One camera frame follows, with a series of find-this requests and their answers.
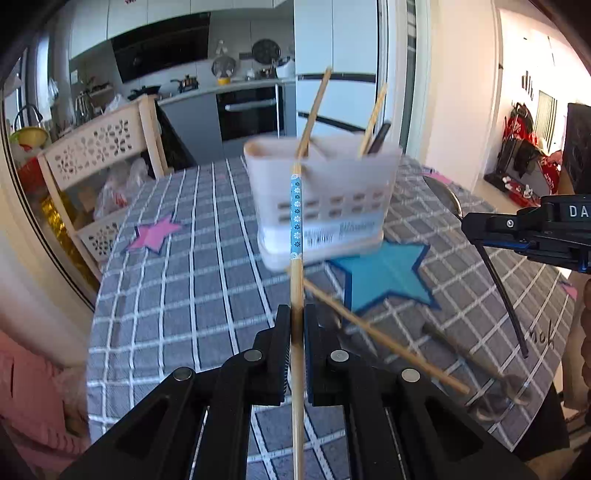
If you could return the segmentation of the metal spoon round bowl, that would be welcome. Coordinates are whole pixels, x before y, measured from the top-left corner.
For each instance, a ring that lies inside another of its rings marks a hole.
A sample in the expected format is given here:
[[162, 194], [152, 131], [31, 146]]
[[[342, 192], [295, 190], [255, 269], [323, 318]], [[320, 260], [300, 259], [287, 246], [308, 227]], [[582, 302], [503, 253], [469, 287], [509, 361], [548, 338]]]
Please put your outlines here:
[[438, 180], [432, 175], [425, 174], [424, 181], [439, 199], [439, 201], [459, 220], [463, 218], [463, 209], [454, 191], [444, 182]]

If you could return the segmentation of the blue patterned wooden chopstick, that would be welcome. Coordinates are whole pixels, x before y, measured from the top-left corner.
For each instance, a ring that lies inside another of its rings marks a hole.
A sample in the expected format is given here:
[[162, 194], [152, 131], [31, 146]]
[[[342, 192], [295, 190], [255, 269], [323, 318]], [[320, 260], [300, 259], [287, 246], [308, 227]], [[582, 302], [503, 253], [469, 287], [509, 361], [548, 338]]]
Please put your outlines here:
[[290, 176], [290, 372], [294, 479], [304, 479], [304, 264], [301, 163]]

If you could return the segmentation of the white plastic utensil holder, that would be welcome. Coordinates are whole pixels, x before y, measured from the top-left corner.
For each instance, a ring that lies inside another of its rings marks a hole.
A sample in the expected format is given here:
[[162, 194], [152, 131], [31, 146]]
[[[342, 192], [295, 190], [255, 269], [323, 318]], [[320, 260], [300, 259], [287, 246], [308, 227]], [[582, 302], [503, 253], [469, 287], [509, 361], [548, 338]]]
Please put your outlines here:
[[[301, 160], [305, 264], [358, 255], [384, 240], [403, 152], [387, 141], [376, 154], [361, 157], [361, 141], [360, 134], [314, 137]], [[296, 137], [259, 136], [243, 148], [257, 245], [271, 271], [290, 265], [290, 177], [298, 143]]]

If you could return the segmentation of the metal spoon on table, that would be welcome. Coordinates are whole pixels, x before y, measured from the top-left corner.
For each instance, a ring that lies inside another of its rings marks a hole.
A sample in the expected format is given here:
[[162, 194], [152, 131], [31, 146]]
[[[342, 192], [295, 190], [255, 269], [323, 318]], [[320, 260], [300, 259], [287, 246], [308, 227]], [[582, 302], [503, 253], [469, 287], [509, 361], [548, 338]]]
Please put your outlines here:
[[459, 355], [471, 367], [476, 368], [496, 382], [497, 387], [492, 393], [480, 395], [469, 407], [469, 410], [479, 420], [485, 422], [499, 421], [510, 402], [519, 406], [528, 406], [531, 403], [533, 394], [530, 388], [525, 386], [523, 379], [513, 374], [502, 374], [486, 362], [478, 360], [467, 348], [445, 335], [431, 322], [426, 322], [422, 330], [424, 334], [429, 335], [438, 343]]

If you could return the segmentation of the grey checked tablecloth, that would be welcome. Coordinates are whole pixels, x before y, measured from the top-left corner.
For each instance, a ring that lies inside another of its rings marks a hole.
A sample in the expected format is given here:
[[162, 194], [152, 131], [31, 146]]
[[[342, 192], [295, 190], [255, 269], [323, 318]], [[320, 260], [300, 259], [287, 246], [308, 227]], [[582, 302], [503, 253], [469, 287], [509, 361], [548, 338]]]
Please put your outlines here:
[[[287, 303], [287, 275], [263, 265], [245, 163], [224, 160], [147, 183], [128, 213], [104, 269], [87, 361], [92, 440], [174, 369], [221, 366], [249, 349]], [[504, 373], [522, 378], [525, 406], [510, 404], [488, 431], [516, 446], [540, 418], [575, 312], [561, 273], [507, 250], [490, 258], [514, 303], [529, 345], [522, 356], [506, 309], [460, 222], [425, 183], [421, 166], [401, 162], [386, 237], [428, 252], [418, 274], [434, 306], [390, 297], [368, 323], [466, 383], [478, 395], [494, 382], [425, 335], [431, 322]]]

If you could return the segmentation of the yellow patterned chopstick in holder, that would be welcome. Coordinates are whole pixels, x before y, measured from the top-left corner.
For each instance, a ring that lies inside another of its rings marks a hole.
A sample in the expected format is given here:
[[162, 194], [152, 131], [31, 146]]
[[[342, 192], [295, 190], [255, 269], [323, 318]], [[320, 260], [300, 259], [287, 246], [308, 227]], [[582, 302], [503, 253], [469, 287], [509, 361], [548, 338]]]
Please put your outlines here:
[[363, 133], [363, 139], [360, 144], [360, 149], [359, 149], [359, 153], [358, 153], [359, 159], [361, 159], [363, 157], [363, 155], [365, 155], [369, 149], [370, 139], [372, 138], [374, 128], [375, 128], [375, 125], [378, 120], [378, 116], [382, 110], [383, 103], [384, 103], [384, 100], [387, 95], [387, 91], [388, 91], [388, 83], [384, 83], [384, 85], [381, 87], [380, 93], [379, 93], [377, 100], [374, 104], [374, 108], [372, 110], [372, 114], [370, 115], [370, 119], [369, 119], [367, 128], [365, 130], [365, 133]]

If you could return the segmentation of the wooden chopstick in holder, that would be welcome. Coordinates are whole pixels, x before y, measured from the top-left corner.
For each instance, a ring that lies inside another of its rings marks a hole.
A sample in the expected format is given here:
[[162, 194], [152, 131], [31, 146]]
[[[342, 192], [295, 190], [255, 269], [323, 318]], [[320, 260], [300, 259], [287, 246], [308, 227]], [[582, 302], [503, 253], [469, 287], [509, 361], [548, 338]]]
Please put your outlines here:
[[315, 95], [315, 101], [312, 103], [310, 114], [308, 114], [307, 124], [304, 127], [304, 133], [301, 135], [300, 143], [298, 143], [297, 151], [295, 152], [295, 158], [297, 158], [297, 160], [301, 160], [308, 156], [308, 144], [310, 144], [311, 132], [314, 128], [315, 120], [317, 120], [318, 110], [320, 110], [322, 105], [322, 99], [324, 99], [325, 90], [327, 90], [331, 77], [332, 68], [328, 67], [325, 69], [324, 76], [322, 76], [320, 86], [318, 86], [318, 91]]

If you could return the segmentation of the white refrigerator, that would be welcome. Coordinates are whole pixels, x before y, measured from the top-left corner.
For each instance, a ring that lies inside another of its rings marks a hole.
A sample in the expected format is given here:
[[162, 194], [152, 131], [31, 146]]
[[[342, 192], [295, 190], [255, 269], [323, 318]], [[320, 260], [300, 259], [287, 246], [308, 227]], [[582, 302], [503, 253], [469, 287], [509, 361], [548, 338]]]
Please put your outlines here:
[[295, 1], [295, 120], [304, 132], [325, 71], [332, 70], [312, 132], [366, 129], [378, 94], [380, 6], [377, 1]]

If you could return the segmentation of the beige perforated storage cart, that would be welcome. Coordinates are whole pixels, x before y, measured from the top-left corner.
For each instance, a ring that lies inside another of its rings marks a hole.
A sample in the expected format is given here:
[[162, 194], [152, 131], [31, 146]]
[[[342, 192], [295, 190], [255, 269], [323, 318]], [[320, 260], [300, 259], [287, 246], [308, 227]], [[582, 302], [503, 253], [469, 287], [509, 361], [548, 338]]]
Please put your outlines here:
[[93, 276], [111, 253], [122, 215], [112, 213], [86, 225], [71, 219], [61, 194], [93, 175], [147, 152], [157, 179], [171, 172], [156, 114], [156, 97], [143, 95], [62, 137], [38, 155], [43, 179], [66, 231]]

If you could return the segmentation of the white rice cooker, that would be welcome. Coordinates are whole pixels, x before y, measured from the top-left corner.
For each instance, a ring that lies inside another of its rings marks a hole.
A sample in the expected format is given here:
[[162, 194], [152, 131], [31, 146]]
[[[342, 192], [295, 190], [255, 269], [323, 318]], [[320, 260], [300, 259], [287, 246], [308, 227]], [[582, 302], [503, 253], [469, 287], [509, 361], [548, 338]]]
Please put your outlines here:
[[276, 64], [276, 77], [279, 79], [294, 78], [296, 76], [296, 63], [294, 58], [287, 56], [280, 58]]

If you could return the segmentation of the black built-in oven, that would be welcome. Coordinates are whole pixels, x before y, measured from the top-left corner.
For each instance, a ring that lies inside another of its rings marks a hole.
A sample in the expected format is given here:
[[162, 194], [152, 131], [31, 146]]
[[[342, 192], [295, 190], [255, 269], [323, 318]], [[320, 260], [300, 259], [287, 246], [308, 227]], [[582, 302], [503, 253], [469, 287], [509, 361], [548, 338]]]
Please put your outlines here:
[[221, 140], [283, 131], [283, 88], [273, 84], [215, 95]]

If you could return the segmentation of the white plastic bag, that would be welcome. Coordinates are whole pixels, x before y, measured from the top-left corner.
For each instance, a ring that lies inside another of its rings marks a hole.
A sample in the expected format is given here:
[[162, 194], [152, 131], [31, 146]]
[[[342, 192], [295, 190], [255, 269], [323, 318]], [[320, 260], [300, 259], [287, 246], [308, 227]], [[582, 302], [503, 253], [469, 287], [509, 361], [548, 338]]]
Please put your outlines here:
[[112, 113], [115, 110], [128, 105], [129, 103], [130, 103], [130, 101], [128, 99], [126, 99], [125, 97], [123, 97], [121, 94], [116, 94], [113, 97], [113, 99], [105, 107], [104, 113], [105, 114]]

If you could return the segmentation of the black wok on stove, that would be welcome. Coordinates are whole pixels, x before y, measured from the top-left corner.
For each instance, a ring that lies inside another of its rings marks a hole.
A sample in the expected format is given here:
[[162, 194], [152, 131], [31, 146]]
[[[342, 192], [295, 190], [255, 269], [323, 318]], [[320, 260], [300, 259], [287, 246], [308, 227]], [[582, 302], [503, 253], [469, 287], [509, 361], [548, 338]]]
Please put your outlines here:
[[129, 101], [133, 101], [143, 95], [158, 95], [159, 94], [159, 90], [160, 90], [160, 86], [159, 85], [153, 85], [153, 86], [144, 86], [144, 87], [140, 87], [137, 89], [132, 89], [131, 93], [127, 96], [127, 99]]

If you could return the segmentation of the black range hood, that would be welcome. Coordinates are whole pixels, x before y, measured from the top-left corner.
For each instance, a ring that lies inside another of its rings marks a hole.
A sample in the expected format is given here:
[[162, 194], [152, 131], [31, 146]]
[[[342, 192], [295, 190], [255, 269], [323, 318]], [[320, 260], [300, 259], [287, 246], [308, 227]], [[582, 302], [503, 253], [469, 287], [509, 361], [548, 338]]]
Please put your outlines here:
[[123, 83], [208, 56], [211, 12], [162, 20], [111, 39]]

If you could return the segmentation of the white upper cabinets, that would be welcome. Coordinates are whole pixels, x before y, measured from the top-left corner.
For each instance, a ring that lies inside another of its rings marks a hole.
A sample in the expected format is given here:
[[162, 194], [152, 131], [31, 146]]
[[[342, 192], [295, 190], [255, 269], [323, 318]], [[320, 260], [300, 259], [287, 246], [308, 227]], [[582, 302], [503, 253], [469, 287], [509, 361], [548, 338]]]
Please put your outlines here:
[[190, 14], [221, 10], [274, 10], [284, 1], [75, 1], [69, 27], [69, 59], [120, 34], [145, 25]]

